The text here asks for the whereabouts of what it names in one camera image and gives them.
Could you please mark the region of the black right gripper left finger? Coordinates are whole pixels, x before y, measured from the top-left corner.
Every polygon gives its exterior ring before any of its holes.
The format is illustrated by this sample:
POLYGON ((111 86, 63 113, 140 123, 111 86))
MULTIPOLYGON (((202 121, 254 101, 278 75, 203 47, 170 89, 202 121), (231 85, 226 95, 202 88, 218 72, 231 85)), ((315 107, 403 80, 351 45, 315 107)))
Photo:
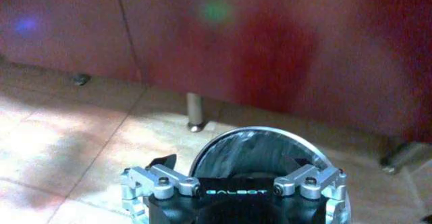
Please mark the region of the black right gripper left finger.
POLYGON ((178 155, 155 158, 143 168, 126 168, 122 173, 122 205, 130 212, 132 223, 150 223, 150 201, 171 199, 176 193, 186 197, 200 196, 200 181, 174 170, 178 155))

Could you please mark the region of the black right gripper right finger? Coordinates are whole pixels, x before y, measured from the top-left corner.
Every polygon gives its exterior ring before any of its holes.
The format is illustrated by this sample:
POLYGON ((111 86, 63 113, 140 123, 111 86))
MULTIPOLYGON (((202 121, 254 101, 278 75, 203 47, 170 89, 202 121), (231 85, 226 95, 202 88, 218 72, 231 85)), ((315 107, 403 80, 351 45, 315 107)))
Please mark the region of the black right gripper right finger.
POLYGON ((328 166, 319 169, 307 164, 287 176, 275 178, 274 193, 288 197, 300 189, 300 196, 307 200, 327 197, 326 223, 348 222, 348 187, 347 174, 343 169, 328 166))

